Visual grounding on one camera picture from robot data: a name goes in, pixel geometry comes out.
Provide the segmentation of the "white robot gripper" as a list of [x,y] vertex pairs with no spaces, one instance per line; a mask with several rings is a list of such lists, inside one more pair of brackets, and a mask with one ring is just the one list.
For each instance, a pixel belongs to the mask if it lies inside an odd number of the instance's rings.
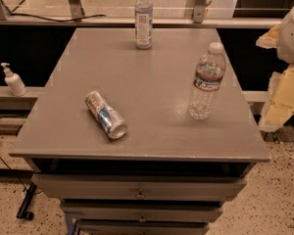
[[[294,7],[281,22],[260,36],[256,45],[277,49],[280,60],[294,64]],[[283,73],[274,72],[269,79],[267,99],[261,111],[259,129],[276,132],[294,115],[294,65]]]

